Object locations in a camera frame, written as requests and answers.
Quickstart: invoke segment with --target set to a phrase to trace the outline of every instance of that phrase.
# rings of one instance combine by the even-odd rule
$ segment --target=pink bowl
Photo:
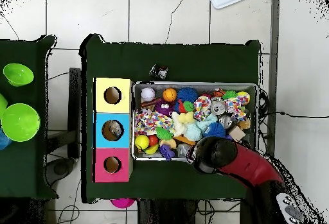
[[[117,208],[128,208],[134,204],[135,200],[130,198],[121,198],[111,200],[112,204]]]

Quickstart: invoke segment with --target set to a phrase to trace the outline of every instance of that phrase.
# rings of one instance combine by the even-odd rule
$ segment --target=circular hole
[[[109,173],[115,173],[120,170],[121,162],[116,157],[106,158],[104,161],[104,168]]]
[[[109,87],[104,92],[104,100],[108,104],[117,104],[121,100],[121,92],[116,87]]]
[[[117,120],[108,120],[103,125],[102,135],[108,141],[117,141],[123,135],[123,127]]]

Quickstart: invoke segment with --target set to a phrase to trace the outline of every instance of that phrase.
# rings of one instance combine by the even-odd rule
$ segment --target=orange toy
[[[163,99],[168,102],[173,102],[177,97],[177,92],[174,88],[167,88],[163,91]]]

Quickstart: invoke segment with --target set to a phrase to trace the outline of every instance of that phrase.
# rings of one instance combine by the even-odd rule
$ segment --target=green table
[[[135,161],[127,183],[93,183],[93,104],[94,77],[130,78],[133,82],[154,81],[148,75],[154,64],[166,65],[166,81],[258,83],[258,41],[244,45],[210,44],[199,46],[104,43],[89,35],[80,47],[83,64],[82,86],[87,102],[82,109],[82,197],[95,198],[244,198],[245,187],[219,175],[200,175],[185,162]]]
[[[40,130],[33,139],[13,142],[0,151],[0,197],[57,197],[44,181],[48,122],[45,63],[54,42],[52,36],[35,42],[0,40],[0,93],[8,100],[8,105],[29,104],[41,118]],[[3,67],[10,63],[29,67],[35,75],[32,83],[23,87],[11,86],[2,72]]]

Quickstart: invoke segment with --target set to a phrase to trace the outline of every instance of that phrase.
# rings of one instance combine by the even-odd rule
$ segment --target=yellow ball
[[[163,91],[163,99],[168,102],[173,102],[177,97],[177,92],[174,88],[167,88]]]
[[[146,135],[139,135],[135,138],[135,145],[138,149],[144,150],[150,144],[150,139]]]

